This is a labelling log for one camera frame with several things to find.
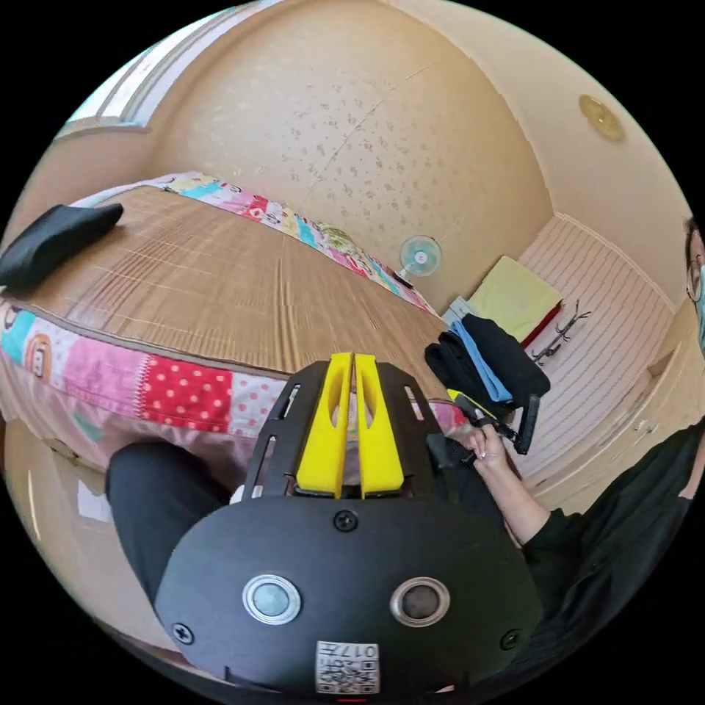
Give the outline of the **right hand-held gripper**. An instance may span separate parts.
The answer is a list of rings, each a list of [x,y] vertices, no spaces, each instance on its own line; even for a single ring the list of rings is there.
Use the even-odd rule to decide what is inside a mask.
[[[518,449],[518,431],[463,392],[447,389],[447,393],[454,406],[463,414],[466,420],[464,427],[472,429],[491,424],[501,438],[509,441]],[[437,469],[448,469],[460,465],[470,466],[474,463],[475,454],[468,447],[460,440],[443,433],[429,434],[426,438],[426,445]]]

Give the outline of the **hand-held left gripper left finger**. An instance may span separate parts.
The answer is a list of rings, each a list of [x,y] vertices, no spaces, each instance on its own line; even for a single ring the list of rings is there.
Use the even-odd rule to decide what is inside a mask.
[[[296,474],[305,494],[341,497],[352,372],[352,353],[331,356]]]

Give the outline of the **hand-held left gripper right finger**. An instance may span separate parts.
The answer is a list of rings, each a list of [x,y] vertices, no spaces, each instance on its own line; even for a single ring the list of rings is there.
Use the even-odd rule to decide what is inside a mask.
[[[396,494],[404,474],[377,361],[367,354],[354,359],[361,494]]]

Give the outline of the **person's right hand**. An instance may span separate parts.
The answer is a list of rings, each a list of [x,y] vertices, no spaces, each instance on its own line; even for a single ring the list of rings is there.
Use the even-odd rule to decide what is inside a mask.
[[[484,480],[506,480],[514,476],[505,446],[493,425],[473,427],[466,445],[475,454],[474,467]]]

